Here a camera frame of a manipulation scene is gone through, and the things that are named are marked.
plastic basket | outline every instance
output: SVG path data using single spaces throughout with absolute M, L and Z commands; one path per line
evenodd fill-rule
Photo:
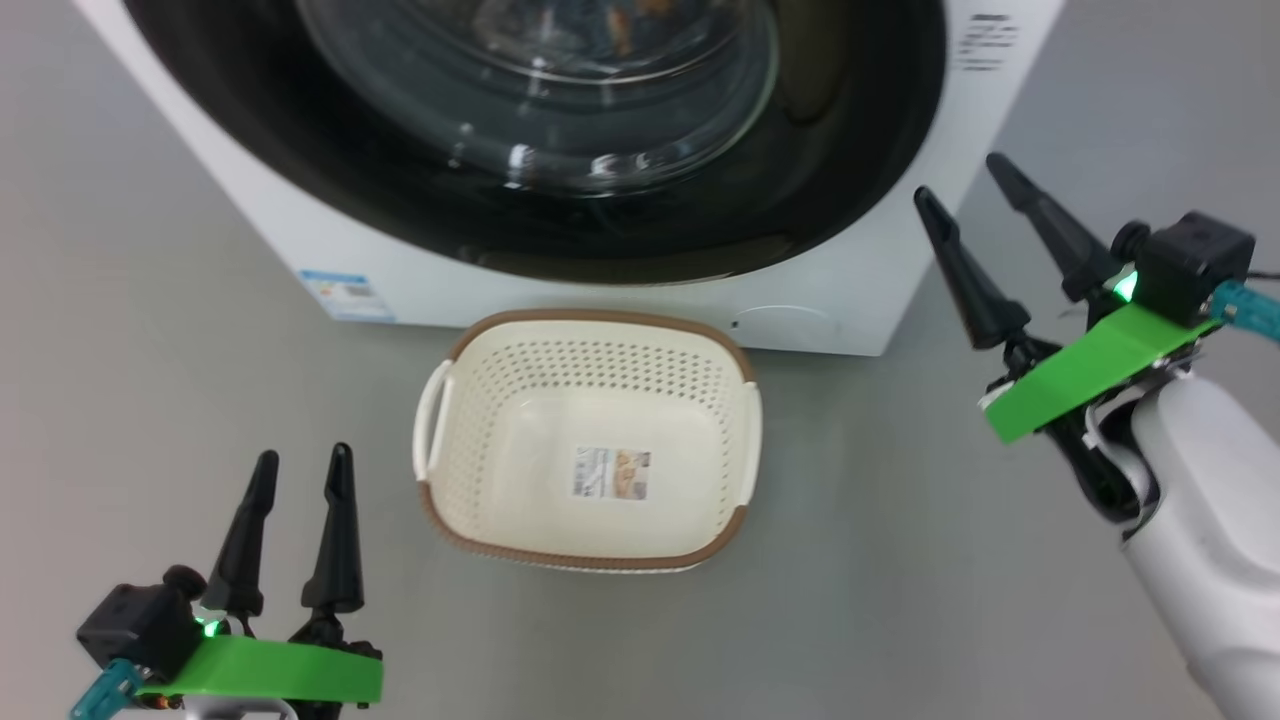
M 457 546 L 567 570 L 692 568 L 739 530 L 760 396 L 698 323 L 531 310 L 474 325 L 413 424 L 422 506 Z

washing machine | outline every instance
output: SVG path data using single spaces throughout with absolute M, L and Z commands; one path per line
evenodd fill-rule
M 1061 0 L 77 0 L 335 319 L 878 355 Z

